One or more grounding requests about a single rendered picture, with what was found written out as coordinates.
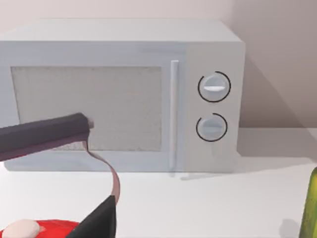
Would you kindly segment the pale round microwave knob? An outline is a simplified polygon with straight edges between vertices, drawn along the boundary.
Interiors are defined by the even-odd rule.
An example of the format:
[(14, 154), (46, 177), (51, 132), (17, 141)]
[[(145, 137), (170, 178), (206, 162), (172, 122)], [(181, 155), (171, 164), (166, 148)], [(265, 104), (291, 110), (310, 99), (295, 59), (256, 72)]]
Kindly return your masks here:
[(228, 131), (226, 119), (217, 113), (200, 118), (196, 123), (197, 135), (206, 142), (221, 140)]
[(223, 101), (231, 91), (229, 77), (221, 72), (215, 71), (211, 75), (202, 76), (198, 83), (198, 92), (201, 98), (210, 103)]

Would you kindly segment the red round object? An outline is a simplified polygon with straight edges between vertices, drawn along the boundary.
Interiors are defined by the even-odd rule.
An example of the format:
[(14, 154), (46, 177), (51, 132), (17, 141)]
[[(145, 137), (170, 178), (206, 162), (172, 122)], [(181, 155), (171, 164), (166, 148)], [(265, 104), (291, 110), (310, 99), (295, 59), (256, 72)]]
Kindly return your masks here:
[(34, 220), (40, 225), (40, 232), (35, 238), (66, 238), (75, 229), (78, 222), (68, 220)]

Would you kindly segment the pale microwave oven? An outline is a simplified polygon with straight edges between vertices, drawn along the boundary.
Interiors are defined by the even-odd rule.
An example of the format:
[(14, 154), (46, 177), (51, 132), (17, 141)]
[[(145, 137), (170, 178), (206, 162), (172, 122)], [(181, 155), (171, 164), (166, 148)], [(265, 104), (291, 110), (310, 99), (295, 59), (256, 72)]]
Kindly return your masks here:
[[(175, 172), (230, 173), (237, 159), (245, 43), (211, 19), (42, 19), (0, 35), (0, 127), (77, 112), (94, 122), (89, 148), (119, 172), (170, 172), (170, 62), (178, 60)], [(198, 83), (225, 73), (221, 102)], [(203, 141), (196, 123), (228, 123)]]

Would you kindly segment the pale pink rounded knob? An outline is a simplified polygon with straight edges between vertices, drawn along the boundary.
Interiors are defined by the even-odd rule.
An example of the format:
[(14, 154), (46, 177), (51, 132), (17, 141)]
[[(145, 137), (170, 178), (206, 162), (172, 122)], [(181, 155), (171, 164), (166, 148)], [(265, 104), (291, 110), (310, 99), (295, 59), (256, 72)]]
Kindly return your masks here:
[(35, 238), (40, 225), (33, 220), (19, 220), (8, 225), (2, 232), (2, 238)]

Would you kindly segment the green bottle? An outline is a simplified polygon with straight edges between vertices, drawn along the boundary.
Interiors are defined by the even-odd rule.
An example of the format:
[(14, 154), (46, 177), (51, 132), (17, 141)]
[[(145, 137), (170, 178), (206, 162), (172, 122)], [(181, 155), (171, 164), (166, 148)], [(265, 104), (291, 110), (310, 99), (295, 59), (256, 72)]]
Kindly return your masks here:
[(299, 238), (317, 238), (317, 167), (310, 176)]

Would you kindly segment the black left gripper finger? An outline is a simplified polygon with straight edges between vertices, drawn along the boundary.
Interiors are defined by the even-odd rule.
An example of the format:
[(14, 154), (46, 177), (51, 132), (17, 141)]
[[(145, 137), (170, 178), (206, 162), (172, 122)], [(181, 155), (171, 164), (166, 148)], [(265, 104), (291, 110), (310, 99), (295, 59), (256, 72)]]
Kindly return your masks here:
[(115, 238), (116, 204), (110, 195), (70, 233), (69, 238)]

